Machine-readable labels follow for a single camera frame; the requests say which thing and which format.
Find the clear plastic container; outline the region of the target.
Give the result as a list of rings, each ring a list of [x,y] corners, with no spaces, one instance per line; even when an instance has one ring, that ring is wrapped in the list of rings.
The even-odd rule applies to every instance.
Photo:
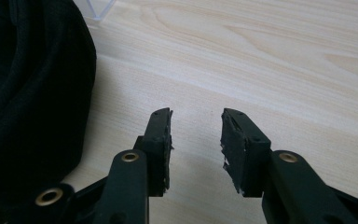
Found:
[[[101,21],[116,0],[73,0],[85,18]]]

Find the black cloth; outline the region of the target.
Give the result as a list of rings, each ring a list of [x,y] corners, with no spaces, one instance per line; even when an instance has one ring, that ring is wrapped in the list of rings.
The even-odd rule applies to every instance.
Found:
[[[0,0],[0,200],[79,164],[95,73],[73,0]]]

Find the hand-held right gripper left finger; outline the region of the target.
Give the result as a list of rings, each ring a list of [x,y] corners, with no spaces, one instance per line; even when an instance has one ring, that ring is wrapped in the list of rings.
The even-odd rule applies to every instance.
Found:
[[[113,158],[93,224],[149,224],[149,199],[170,187],[171,117],[168,107],[153,112],[134,147]]]

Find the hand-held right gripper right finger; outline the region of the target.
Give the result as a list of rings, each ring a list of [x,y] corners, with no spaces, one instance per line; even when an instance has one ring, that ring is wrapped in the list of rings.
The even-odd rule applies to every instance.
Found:
[[[358,224],[307,161],[292,151],[270,149],[270,140],[244,113],[222,115],[224,169],[236,191],[260,198],[268,224]]]

